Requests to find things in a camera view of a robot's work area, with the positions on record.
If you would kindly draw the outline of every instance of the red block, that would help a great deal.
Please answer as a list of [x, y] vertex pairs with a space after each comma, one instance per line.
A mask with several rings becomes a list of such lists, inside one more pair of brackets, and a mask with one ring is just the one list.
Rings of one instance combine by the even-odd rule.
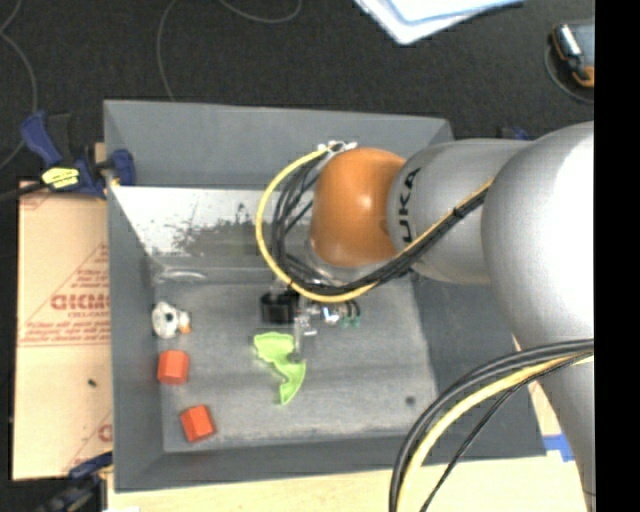
[[182, 350], [165, 350], [158, 360], [158, 380], [163, 384], [184, 384], [189, 374], [189, 355]]
[[196, 405], [180, 415], [182, 428], [190, 443], [215, 434], [216, 426], [206, 405]]

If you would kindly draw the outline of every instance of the yellow cable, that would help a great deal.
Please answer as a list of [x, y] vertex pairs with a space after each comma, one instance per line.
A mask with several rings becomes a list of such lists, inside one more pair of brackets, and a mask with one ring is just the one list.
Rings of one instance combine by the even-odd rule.
[[[264, 220], [264, 211], [266, 209], [267, 202], [268, 202], [269, 198], [271, 197], [271, 194], [273, 194], [275, 189], [278, 187], [278, 185], [280, 185], [280, 183], [282, 183], [282, 181], [289, 174], [291, 174], [294, 171], [296, 171], [299, 167], [301, 167], [302, 165], [306, 164], [307, 162], [313, 160], [314, 158], [317, 158], [317, 157], [323, 155], [324, 153], [327, 153], [330, 149], [331, 149], [330, 147], [322, 148], [322, 149], [319, 149], [317, 151], [313, 151], [313, 152], [311, 152], [311, 153], [299, 158], [295, 162], [292, 162], [291, 164], [286, 166], [284, 169], [282, 169], [276, 175], [276, 177], [271, 181], [271, 183], [269, 183], [269, 185], [265, 189], [264, 193], [262, 194], [262, 197], [260, 199], [260, 203], [258, 204], [258, 211], [256, 213], [256, 242], [258, 244], [258, 249], [260, 249], [260, 253], [262, 254], [262, 257], [264, 258], [264, 260], [267, 263], [267, 265], [269, 266], [269, 268], [271, 268], [273, 273], [279, 279], [284, 281], [288, 286], [290, 286], [293, 290], [297, 291], [303, 297], [306, 297], [306, 298], [308, 298], [310, 300], [314, 300], [316, 302], [337, 303], [337, 302], [346, 302], [348, 300], [353, 300], [353, 299], [361, 296], [362, 294], [364, 294], [364, 293], [368, 292], [369, 290], [371, 290], [372, 288], [374, 288], [378, 284], [378, 282], [376, 281], [374, 283], [371, 283], [371, 284], [368, 284], [368, 285], [365, 285], [365, 286], [361, 286], [360, 288], [356, 288], [355, 290], [352, 290], [352, 291], [347, 292], [347, 293], [342, 293], [340, 295], [322, 295], [322, 294], [319, 294], [319, 293], [311, 292], [311, 291], [307, 290], [306, 288], [304, 288], [303, 286], [301, 286], [300, 284], [296, 283], [290, 276], [288, 276], [284, 272], [284, 270], [282, 270], [282, 268], [280, 268], [278, 263], [273, 259], [273, 257], [269, 253], [269, 249], [267, 248], [267, 244], [264, 241], [264, 233], [263, 233], [263, 229], [262, 229], [262, 223], [263, 223], [263, 220]], [[469, 197], [467, 197], [466, 199], [464, 199], [460, 203], [458, 203], [458, 205], [456, 205], [456, 208], [461, 208], [463, 205], [465, 205], [466, 203], [468, 203], [469, 201], [474, 199], [476, 196], [484, 193], [491, 186], [492, 182], [493, 182], [493, 178], [490, 179], [489, 181], [487, 181], [484, 185], [482, 185], [482, 187], [480, 187], [478, 190], [476, 190]], [[424, 240], [427, 236], [429, 236], [436, 229], [438, 229], [444, 222], [447, 221], [447, 219], [449, 219], [451, 216], [453, 216], [453, 211], [454, 210], [452, 210], [451, 212], [443, 215], [440, 218], [440, 220], [438, 220], [429, 229], [427, 229], [424, 233], [422, 233], [418, 238], [416, 238], [413, 242], [411, 242], [404, 249], [402, 249], [402, 251], [400, 251], [396, 256], [394, 256], [393, 260], [391, 260], [391, 261], [397, 260], [400, 257], [402, 257], [407, 251], [411, 250], [413, 247], [415, 247], [417, 244], [419, 244], [422, 240]]]
[[[558, 357], [546, 363], [537, 364], [534, 366], [529, 366], [527, 368], [523, 368], [522, 370], [518, 370], [506, 377], [501, 378], [491, 384], [479, 389], [478, 391], [472, 393], [465, 399], [458, 402], [454, 405], [438, 422], [431, 428], [425, 437], [422, 439], [420, 444], [418, 445], [418, 449], [415, 451], [413, 457], [411, 457], [411, 461], [407, 466], [407, 471], [405, 473], [405, 477], [403, 480], [403, 484], [400, 487], [398, 493], [398, 512], [402, 512], [403, 510], [408, 510], [405, 507], [407, 502], [407, 495], [409, 494], [409, 490], [411, 489], [411, 485], [413, 480], [422, 466], [424, 464], [427, 455], [431, 451], [431, 448], [436, 443], [436, 441], [440, 438], [440, 436], [445, 432], [449, 426], [454, 423], [460, 416], [462, 416], [469, 409], [475, 407], [479, 403], [485, 401], [487, 398], [491, 398], [492, 396], [513, 387], [522, 381], [526, 380], [537, 373], [543, 372], [552, 366], [555, 366], [563, 361], [567, 361], [575, 357], [576, 354]], [[593, 356], [581, 361], [581, 363], [586, 363], [588, 361], [592, 361]]]
[[263, 234], [263, 230], [262, 230], [262, 223], [263, 223], [263, 219], [264, 219], [264, 211], [266, 209], [269, 197], [271, 197], [271, 194], [273, 194], [273, 191], [278, 187], [278, 185], [280, 185], [280, 183], [282, 183], [282, 181], [289, 174], [294, 172], [300, 166], [302, 166], [302, 165], [306, 164], [307, 162], [313, 160], [314, 158], [317, 158], [317, 157], [323, 155], [324, 153], [328, 152], [329, 149], [330, 148], [319, 149], [317, 151], [313, 151], [312, 153], [309, 153], [309, 154], [299, 158], [295, 162], [289, 164], [287, 167], [282, 169], [276, 175], [276, 177], [271, 181], [271, 183], [269, 183], [269, 185], [267, 186], [267, 188], [264, 191], [264, 194], [262, 195], [262, 198], [260, 199], [260, 203], [258, 204], [258, 211], [256, 213], [256, 241], [258, 243], [258, 248], [260, 249], [260, 253], [262, 254], [262, 257], [266, 261], [267, 265], [269, 265], [269, 268], [271, 268], [273, 273], [279, 279], [281, 279], [282, 281], [287, 283], [287, 285], [289, 285], [292, 289], [297, 291], [300, 295], [302, 295], [303, 297], [307, 297], [308, 299], [315, 300], [317, 302], [346, 302], [348, 300], [355, 299], [356, 297], [359, 297], [363, 293], [369, 291], [371, 288], [373, 288], [376, 285], [376, 283], [372, 283], [370, 285], [366, 285], [366, 286], [363, 286], [361, 288], [357, 288], [356, 290], [353, 290], [353, 291], [348, 292], [348, 293], [343, 293], [341, 295], [326, 296], [326, 295], [320, 295], [318, 293], [310, 292], [309, 290], [303, 288], [298, 283], [296, 283], [291, 277], [289, 277], [278, 266], [276, 261], [273, 259], [273, 257], [269, 253], [269, 250], [267, 249], [267, 244], [264, 241], [264, 234]]

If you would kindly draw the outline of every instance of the blue clamp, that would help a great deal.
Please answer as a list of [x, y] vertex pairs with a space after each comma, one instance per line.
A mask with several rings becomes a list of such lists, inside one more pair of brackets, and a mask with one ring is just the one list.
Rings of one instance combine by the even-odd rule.
[[54, 192], [76, 192], [104, 199], [106, 184], [100, 170], [111, 168], [116, 171], [120, 185], [135, 185], [136, 172], [133, 157], [126, 149], [114, 151], [106, 162], [92, 165], [87, 155], [74, 159], [72, 168], [62, 169], [58, 176], [64, 180], [47, 181], [48, 170], [62, 165], [63, 157], [56, 148], [46, 127], [46, 114], [40, 110], [20, 124], [20, 133], [26, 146], [39, 155], [45, 164], [43, 180]]
[[113, 453], [98, 455], [73, 468], [68, 475], [72, 482], [34, 512], [76, 512], [96, 494], [96, 487], [103, 485], [97, 472], [113, 464]]

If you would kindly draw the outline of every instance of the dark floor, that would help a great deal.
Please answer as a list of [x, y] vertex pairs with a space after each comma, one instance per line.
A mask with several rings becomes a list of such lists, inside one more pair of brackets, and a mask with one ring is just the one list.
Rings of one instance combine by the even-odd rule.
[[[234, 0], [279, 17], [297, 0]], [[302, 0], [292, 21], [247, 21], [214, 0], [177, 2], [162, 55], [179, 100], [411, 113], [448, 119], [457, 138], [495, 137], [518, 127], [531, 137], [594, 119], [549, 79], [544, 66], [553, 24], [589, 17], [594, 0], [526, 0], [459, 24], [413, 46], [392, 42], [352, 0]], [[170, 0], [24, 0], [4, 33], [30, 60], [37, 106], [70, 112], [74, 147], [102, 137], [105, 98], [166, 98], [156, 34]], [[15, 3], [0, 2], [0, 27]], [[29, 74], [0, 39], [0, 163], [20, 141], [32, 108]], [[0, 192], [40, 163], [19, 152], [0, 170]], [[16, 291], [16, 215], [0, 205], [0, 512], [28, 511], [64, 482], [8, 483]]]

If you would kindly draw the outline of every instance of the gray tray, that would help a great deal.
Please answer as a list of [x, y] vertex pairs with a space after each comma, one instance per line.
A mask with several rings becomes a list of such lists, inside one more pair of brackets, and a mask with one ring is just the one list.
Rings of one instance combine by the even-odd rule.
[[[437, 393], [513, 350], [488, 289], [408, 277], [361, 299], [358, 329], [319, 324], [305, 343], [307, 377], [289, 404], [276, 403], [278, 379], [251, 347], [253, 335], [273, 328], [259, 315], [272, 276], [256, 253], [251, 219], [275, 172], [331, 139], [409, 157], [451, 140], [445, 121], [116, 101], [105, 103], [105, 133], [107, 151], [128, 148], [139, 173], [139, 186], [109, 194], [117, 490], [389, 468]], [[153, 335], [160, 300], [192, 314], [191, 334]], [[191, 357], [182, 386], [156, 380], [166, 348]], [[218, 432], [189, 443], [178, 415], [200, 403]], [[469, 421], [429, 462], [452, 453]], [[522, 395], [469, 456], [542, 453]]]

